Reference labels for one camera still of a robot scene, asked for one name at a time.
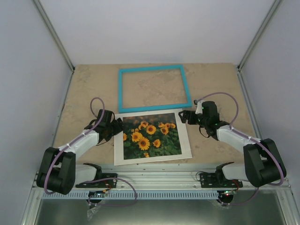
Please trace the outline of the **teal wooden picture frame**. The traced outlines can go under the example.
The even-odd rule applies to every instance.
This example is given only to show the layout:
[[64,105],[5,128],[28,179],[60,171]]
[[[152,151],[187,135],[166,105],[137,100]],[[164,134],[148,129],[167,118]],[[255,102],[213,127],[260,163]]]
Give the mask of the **teal wooden picture frame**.
[[[187,97],[186,103],[181,104],[170,104],[170,105],[154,105],[154,106],[143,106],[143,107],[123,107],[123,75],[125,73],[136,73],[136,72],[149,72],[149,71],[158,71],[158,70],[173,70],[179,69],[181,78],[183,81],[183,86],[185,94]],[[173,65],[162,65],[162,66],[152,66],[152,67],[135,67],[135,68],[122,68],[119,69],[118,74],[118,110],[120,113],[138,113],[145,111],[159,111],[159,110],[171,110],[178,108],[189,108],[192,106],[191,94],[189,91],[187,78],[185,75],[185,70],[182,64],[173,64]]]

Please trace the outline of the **sunflower photo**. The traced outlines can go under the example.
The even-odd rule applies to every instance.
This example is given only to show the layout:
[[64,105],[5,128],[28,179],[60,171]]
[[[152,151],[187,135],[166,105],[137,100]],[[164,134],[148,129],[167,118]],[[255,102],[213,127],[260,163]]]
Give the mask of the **sunflower photo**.
[[175,113],[124,117],[122,121],[125,160],[182,154]]

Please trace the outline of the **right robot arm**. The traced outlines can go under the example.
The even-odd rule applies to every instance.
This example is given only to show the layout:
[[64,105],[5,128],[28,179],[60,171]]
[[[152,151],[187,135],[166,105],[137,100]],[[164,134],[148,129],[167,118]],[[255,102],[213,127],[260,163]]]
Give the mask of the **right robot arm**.
[[244,162],[224,163],[216,167],[215,182],[226,187],[232,180],[250,182],[254,187],[280,186],[286,177],[286,168],[272,139],[251,137],[230,123],[220,119],[213,101],[200,101],[195,111],[179,112],[182,123],[198,125],[208,137],[232,146],[243,154]]

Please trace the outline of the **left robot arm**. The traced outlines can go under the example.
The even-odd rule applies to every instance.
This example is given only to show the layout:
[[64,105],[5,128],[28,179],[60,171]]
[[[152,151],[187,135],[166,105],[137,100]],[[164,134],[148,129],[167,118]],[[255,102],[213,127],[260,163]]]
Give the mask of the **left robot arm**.
[[92,120],[71,142],[45,150],[37,174],[36,184],[47,194],[68,194],[76,185],[89,183],[98,187],[103,181],[102,168],[91,163],[77,164],[77,160],[94,146],[106,143],[124,130],[122,119],[109,110],[99,110]]

